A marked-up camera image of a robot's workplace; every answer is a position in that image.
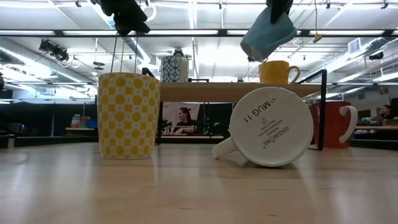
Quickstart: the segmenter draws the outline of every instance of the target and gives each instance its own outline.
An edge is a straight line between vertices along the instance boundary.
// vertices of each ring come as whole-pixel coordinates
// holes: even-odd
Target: person
[[[391,106],[390,105],[384,105],[381,107],[381,114],[380,116],[383,119],[394,119],[394,115],[392,115],[391,111]]]
[[[190,109],[180,108],[178,111],[178,118],[180,122],[174,128],[174,134],[193,134],[198,131],[197,121],[191,119]]]

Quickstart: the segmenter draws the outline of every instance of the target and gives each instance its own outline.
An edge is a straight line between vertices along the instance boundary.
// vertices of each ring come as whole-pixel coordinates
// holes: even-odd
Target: white mug
[[[229,132],[231,137],[213,148],[216,158],[239,151],[256,164],[277,167],[293,162],[307,150],[313,121],[310,110],[295,93],[265,87],[239,101]]]

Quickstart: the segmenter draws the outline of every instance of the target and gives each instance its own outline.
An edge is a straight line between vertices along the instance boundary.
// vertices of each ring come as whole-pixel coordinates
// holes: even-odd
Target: red mug
[[[315,144],[319,141],[319,114],[320,103],[311,105],[313,119],[313,137]],[[348,148],[348,138],[355,130],[358,121],[358,111],[346,101],[329,101],[326,103],[325,133],[323,137],[323,147],[329,148]]]

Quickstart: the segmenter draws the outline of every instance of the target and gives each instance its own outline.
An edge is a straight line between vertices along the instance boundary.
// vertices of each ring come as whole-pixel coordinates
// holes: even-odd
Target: mug handle
[[[290,66],[289,67],[289,72],[292,70],[292,69],[297,69],[297,75],[296,75],[296,77],[294,77],[294,79],[290,82],[290,84],[292,84],[292,83],[295,83],[296,82],[296,80],[299,78],[299,76],[300,76],[300,74],[301,74],[301,70],[300,70],[300,68],[298,68],[297,66]]]
[[[338,139],[340,143],[344,143],[351,136],[355,130],[356,123],[358,122],[358,111],[353,106],[343,106],[340,108],[340,115],[344,116],[347,111],[351,113],[351,119],[349,121],[349,126],[346,133]]]
[[[238,148],[235,146],[235,143],[232,141],[231,137],[225,139],[224,141],[218,143],[211,152],[213,156],[217,159],[223,155],[227,155],[231,152],[237,151]]]

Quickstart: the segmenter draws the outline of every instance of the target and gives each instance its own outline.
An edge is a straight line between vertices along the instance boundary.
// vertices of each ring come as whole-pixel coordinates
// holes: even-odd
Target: yellow mug
[[[104,159],[144,159],[155,146],[160,81],[136,73],[98,78],[98,135]]]
[[[259,76],[261,83],[267,84],[287,84],[289,72],[297,69],[296,77],[290,82],[294,83],[300,76],[301,70],[297,66],[289,66],[285,61],[264,62],[259,66]]]

